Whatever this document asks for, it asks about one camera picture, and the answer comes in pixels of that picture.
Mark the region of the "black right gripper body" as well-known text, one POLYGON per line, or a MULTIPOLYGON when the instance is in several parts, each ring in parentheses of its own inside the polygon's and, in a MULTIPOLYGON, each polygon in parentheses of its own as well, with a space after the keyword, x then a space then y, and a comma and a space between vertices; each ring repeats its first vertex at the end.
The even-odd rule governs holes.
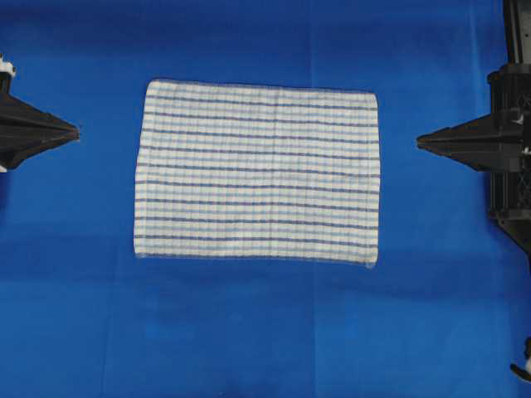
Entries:
POLYGON ((506 65, 488 76, 499 159, 490 177, 490 213, 530 218, 530 67, 506 65))

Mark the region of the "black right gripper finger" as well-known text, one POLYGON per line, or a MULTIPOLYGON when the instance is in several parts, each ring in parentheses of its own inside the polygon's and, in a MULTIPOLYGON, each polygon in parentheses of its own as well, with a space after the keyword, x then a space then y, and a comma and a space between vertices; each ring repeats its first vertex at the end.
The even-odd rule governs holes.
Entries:
POLYGON ((522 137, 519 108, 501 110, 417 138, 417 143, 511 143, 522 137))
POLYGON ((513 143, 417 143, 419 149, 482 172, 520 172, 522 152, 513 143))

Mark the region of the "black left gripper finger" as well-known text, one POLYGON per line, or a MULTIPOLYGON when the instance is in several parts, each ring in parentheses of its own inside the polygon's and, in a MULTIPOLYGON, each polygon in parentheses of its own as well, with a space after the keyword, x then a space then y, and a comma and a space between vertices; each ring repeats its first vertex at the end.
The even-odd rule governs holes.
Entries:
POLYGON ((42 132, 45 129, 72 134, 80 132, 76 126, 59 119, 53 114, 34 108, 14 96, 11 96, 11 98, 12 103, 6 106, 5 114, 13 120, 12 124, 15 126, 14 133, 20 133, 26 130, 30 132, 42 132))
POLYGON ((13 170, 17 168, 22 162, 31 158, 38 153, 46 150, 57 148, 66 143, 77 141, 80 135, 68 134, 56 138, 45 139, 44 141, 18 145, 15 148, 1 150, 1 168, 5 170, 13 170))

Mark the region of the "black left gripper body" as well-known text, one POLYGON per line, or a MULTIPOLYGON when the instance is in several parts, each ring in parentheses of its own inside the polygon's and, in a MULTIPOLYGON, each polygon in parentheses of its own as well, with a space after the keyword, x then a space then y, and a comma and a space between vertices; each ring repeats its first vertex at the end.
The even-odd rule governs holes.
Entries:
POLYGON ((6 106, 12 103, 10 89, 16 68, 1 54, 1 172, 7 172, 12 161, 15 144, 13 120, 5 114, 6 106))

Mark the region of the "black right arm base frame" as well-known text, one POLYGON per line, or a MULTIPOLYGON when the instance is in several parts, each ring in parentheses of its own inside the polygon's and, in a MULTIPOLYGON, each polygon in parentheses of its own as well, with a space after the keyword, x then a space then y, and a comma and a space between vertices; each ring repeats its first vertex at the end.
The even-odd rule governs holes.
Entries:
POLYGON ((508 52, 505 65, 509 81, 509 107, 518 110, 514 119, 521 126, 518 208, 524 211, 523 226, 530 227, 530 2, 504 1, 504 25, 508 52))

